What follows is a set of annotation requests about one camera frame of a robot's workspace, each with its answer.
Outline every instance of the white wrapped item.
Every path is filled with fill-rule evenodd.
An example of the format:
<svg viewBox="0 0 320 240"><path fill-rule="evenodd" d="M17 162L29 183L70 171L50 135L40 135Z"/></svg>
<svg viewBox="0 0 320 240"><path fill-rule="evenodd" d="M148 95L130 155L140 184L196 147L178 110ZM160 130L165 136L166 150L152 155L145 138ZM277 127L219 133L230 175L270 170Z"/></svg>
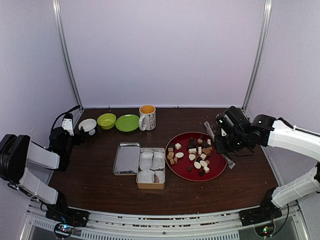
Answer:
<svg viewBox="0 0 320 240"><path fill-rule="evenodd" d="M140 154L140 161L139 161L139 167L143 170L149 170L152 166L152 159L154 154L152 152L142 152Z"/></svg>
<svg viewBox="0 0 320 240"><path fill-rule="evenodd" d="M165 183L165 172L164 171L155 171L154 172L155 179L158 179L157 184Z"/></svg>
<svg viewBox="0 0 320 240"><path fill-rule="evenodd" d="M138 183L153 184L155 182L155 172L143 170L138 173Z"/></svg>
<svg viewBox="0 0 320 240"><path fill-rule="evenodd" d="M165 153L160 151L155 151L152 160L151 170L158 170L165 168Z"/></svg>

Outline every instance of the plate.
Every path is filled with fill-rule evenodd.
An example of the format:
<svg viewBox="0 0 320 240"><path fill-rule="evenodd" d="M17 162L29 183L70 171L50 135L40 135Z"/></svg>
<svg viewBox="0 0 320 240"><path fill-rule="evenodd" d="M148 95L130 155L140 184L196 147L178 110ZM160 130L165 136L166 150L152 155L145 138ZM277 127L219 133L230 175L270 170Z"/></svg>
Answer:
<svg viewBox="0 0 320 240"><path fill-rule="evenodd" d="M194 166L195 161L189 160L187 145L189 143L190 138L198 140L200 135L204 136L204 141L207 141L207 139L209 138L209 136L206 133L196 131L185 132L175 136L173 139L171 139L171 141L168 142L167 146L165 147L165 161L169 168L179 177L192 182L205 182L215 179L223 173L227 166L227 161L224 159L224 157L221 154L218 154L215 149L213 149L211 155L206 158L206 160L210 161L210 164L208 166L210 168L210 171L208 173L205 173L203 176L199 175L199 170L196 169ZM184 153L184 156L178 159L178 163L174 165L171 165L170 161L167 159L168 145L170 143L180 143L182 145L182 147L179 150L174 149L174 154L178 152ZM189 166L193 166L191 171L188 171Z"/></svg>
<svg viewBox="0 0 320 240"><path fill-rule="evenodd" d="M122 132L131 132L139 127L139 117L137 115L128 114L118 118L115 127Z"/></svg>

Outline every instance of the wooden table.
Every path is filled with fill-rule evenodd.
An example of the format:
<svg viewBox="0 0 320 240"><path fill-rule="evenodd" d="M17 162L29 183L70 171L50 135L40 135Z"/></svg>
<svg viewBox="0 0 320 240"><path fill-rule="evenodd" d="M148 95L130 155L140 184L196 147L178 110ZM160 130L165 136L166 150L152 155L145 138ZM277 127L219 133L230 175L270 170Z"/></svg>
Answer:
<svg viewBox="0 0 320 240"><path fill-rule="evenodd" d="M253 207L277 181L258 146L250 157L235 157L216 179L190 182L166 166L165 189L138 189L136 176L114 176L113 165L120 142L139 142L142 147L164 148L183 132L203 132L205 121L214 121L223 108L157 108L157 127L152 131L123 133L115 127L98 129L86 144L75 146L66 172L55 172L50 186L66 195L69 206L110 213L180 215L212 213ZM139 114L137 108L86 109L81 121L101 114Z"/></svg>

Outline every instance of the red round tray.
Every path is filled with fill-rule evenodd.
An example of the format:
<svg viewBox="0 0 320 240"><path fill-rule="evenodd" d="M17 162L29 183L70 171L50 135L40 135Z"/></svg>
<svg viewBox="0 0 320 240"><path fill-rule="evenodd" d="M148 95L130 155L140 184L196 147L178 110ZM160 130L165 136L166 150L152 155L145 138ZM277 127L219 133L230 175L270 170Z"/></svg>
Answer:
<svg viewBox="0 0 320 240"><path fill-rule="evenodd" d="M189 152L187 149L187 145L189 143L189 138L194 138L195 140L198 140L200 135L204 136L204 141L207 141L207 139L209 138L207 134L202 132L185 132L175 136L168 142L168 144L165 147L165 161L169 168L179 177L192 182L205 182L214 179L218 177L220 174L222 174L227 166L227 161L224 159L224 157L220 154L217 154L216 150L213 149L211 155L206 158L206 160L210 161L210 164L208 166L210 168L210 171L208 173L205 173L203 176L199 175L199 170L194 167L195 160L189 160ZM178 160L177 164L174 165L171 165L170 161L168 161L167 159L168 145L171 143L180 143L182 145L182 147L179 150L174 149L174 154L178 152L184 153L184 156ZM193 166L193 169L191 171L187 170L189 166Z"/></svg>

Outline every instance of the mug handle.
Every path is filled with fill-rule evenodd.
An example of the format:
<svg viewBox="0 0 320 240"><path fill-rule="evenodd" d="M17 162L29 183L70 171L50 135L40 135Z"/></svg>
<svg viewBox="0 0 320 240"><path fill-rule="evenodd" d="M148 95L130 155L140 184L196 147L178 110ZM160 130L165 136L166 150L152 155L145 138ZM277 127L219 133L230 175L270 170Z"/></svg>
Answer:
<svg viewBox="0 0 320 240"><path fill-rule="evenodd" d="M147 129L147 125L143 124L143 121L145 120L146 115L142 115L139 119L139 128L141 131L145 131Z"/></svg>

